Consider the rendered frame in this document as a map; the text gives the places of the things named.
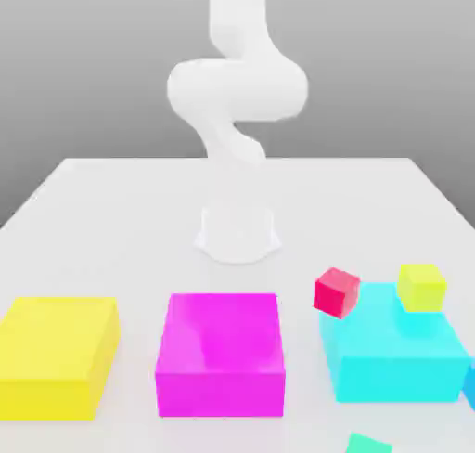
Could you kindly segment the small green cube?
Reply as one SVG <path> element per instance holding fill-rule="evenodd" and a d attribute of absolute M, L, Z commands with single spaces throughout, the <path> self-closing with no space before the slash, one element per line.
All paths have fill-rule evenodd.
<path fill-rule="evenodd" d="M 392 453 L 392 445 L 361 434 L 351 434 L 345 453 Z"/>

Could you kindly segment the small red cube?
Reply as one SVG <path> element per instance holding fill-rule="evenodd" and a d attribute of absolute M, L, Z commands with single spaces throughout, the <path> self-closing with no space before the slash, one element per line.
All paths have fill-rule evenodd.
<path fill-rule="evenodd" d="M 356 306 L 361 279 L 331 267 L 315 282 L 314 308 L 338 319 Z"/>

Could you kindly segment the large yellow box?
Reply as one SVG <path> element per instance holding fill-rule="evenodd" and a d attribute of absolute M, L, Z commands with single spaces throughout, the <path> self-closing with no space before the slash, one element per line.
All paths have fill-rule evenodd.
<path fill-rule="evenodd" d="M 121 335 L 113 297 L 18 297 L 0 320 L 0 421 L 91 421 Z"/>

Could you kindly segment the large magenta box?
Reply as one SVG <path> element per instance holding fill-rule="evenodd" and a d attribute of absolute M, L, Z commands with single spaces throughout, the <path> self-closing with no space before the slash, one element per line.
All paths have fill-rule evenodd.
<path fill-rule="evenodd" d="M 286 369 L 273 293 L 174 293 L 155 368 L 162 417 L 280 417 Z"/>

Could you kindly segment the small yellow-green cube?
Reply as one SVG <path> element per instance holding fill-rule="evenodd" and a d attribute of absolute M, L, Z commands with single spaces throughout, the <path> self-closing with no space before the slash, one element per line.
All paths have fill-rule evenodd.
<path fill-rule="evenodd" d="M 434 264 L 401 265 L 397 294 L 407 312 L 440 312 L 447 283 Z"/>

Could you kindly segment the small blue cube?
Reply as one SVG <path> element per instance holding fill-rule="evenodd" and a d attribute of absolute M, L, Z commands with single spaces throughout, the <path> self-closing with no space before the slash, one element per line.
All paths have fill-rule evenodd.
<path fill-rule="evenodd" d="M 475 357 L 470 360 L 462 392 L 469 406 L 475 412 Z"/>

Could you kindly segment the large cyan box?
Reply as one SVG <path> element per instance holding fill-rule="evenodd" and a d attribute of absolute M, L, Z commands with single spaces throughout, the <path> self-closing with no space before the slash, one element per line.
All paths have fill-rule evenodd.
<path fill-rule="evenodd" d="M 319 314 L 340 403 L 455 402 L 471 358 L 443 312 L 407 312 L 394 283 L 364 282 L 343 319 Z"/>

